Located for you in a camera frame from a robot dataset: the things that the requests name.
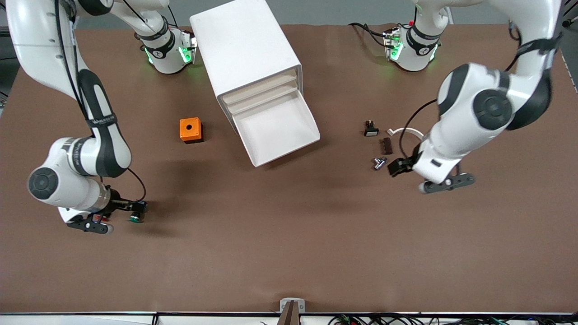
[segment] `brown tabletop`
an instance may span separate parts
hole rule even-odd
[[[0,311],[267,311],[287,296],[310,311],[575,311],[578,110],[560,55],[544,116],[467,156],[473,186],[422,195],[418,175],[372,170],[380,145],[364,121],[402,127],[460,64],[505,68],[506,27],[449,26],[417,73],[352,27],[283,30],[321,141],[261,168],[203,66],[162,75],[132,31],[78,32],[150,202],[143,224],[116,212],[110,236],[68,228],[28,194],[50,145],[89,130],[74,100],[20,71],[0,119]],[[206,141],[185,145],[179,119],[193,116]],[[412,126],[435,121],[433,106]],[[141,195],[130,173],[106,181]]]

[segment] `orange cube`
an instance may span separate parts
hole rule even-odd
[[[179,123],[181,140],[186,143],[203,142],[203,124],[198,117],[182,119]]]

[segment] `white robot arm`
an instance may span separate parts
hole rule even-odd
[[[439,122],[426,134],[411,157],[390,164],[392,176],[413,170],[430,184],[445,183],[447,188],[451,188],[455,184],[448,175],[468,153],[482,147],[504,130],[529,125],[548,108],[551,98],[550,67],[559,41],[555,29],[560,1],[487,1],[518,26],[521,46],[516,53],[516,72],[492,70],[475,63],[453,70],[439,90]],[[425,3],[432,2],[438,4],[432,8],[440,16],[443,15],[438,8],[454,3],[418,1],[423,8],[426,8]],[[431,13],[419,15],[414,26],[422,26],[419,19],[424,16],[430,17]]]
[[[156,10],[168,4],[131,2],[135,10],[144,10],[147,5]],[[151,63],[163,73],[181,70],[192,61],[186,55],[194,51],[190,34],[168,28],[156,12],[141,12],[144,19],[140,25],[138,16],[126,11],[128,5],[124,0],[8,0],[6,4],[12,41],[23,70],[39,83],[77,100],[92,132],[86,138],[56,140],[46,161],[30,174],[29,192],[37,200],[57,206],[69,227],[99,234],[110,233],[112,227],[100,219],[94,222],[93,214],[102,219],[122,209],[133,211],[138,218],[146,211],[146,202],[124,200],[117,191],[89,178],[120,176],[130,166],[131,152],[101,81],[78,51],[74,35],[78,16],[108,12],[119,16],[139,33],[148,49],[159,53]]]

